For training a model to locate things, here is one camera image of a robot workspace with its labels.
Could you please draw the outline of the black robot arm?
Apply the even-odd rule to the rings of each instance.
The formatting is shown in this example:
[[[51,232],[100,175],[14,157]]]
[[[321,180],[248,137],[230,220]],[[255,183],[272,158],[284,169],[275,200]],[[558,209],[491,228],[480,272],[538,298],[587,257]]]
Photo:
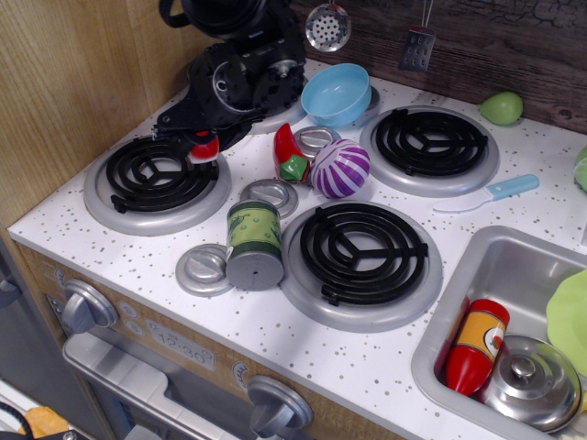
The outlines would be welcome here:
[[[304,86],[305,39],[287,1],[172,2],[159,12],[171,28],[194,26],[216,44],[189,65],[184,98],[155,126],[177,154],[229,149],[263,119],[292,108]]]

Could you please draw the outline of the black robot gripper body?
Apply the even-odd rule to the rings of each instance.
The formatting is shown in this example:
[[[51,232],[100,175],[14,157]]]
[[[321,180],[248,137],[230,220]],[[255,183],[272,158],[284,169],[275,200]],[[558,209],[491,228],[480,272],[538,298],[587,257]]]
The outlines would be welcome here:
[[[158,117],[155,131],[209,130],[250,122],[275,113],[275,71],[254,76],[227,43],[215,44],[188,68],[189,87],[177,104]]]

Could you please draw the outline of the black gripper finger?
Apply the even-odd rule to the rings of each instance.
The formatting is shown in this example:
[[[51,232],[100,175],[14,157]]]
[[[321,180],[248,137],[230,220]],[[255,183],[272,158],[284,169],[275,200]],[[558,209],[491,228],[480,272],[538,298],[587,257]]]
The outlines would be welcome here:
[[[216,131],[219,150],[225,151],[239,143],[252,129],[250,122],[241,122],[231,126],[219,128]]]
[[[155,131],[154,139],[176,152],[190,152],[196,146],[195,134],[193,130]]]

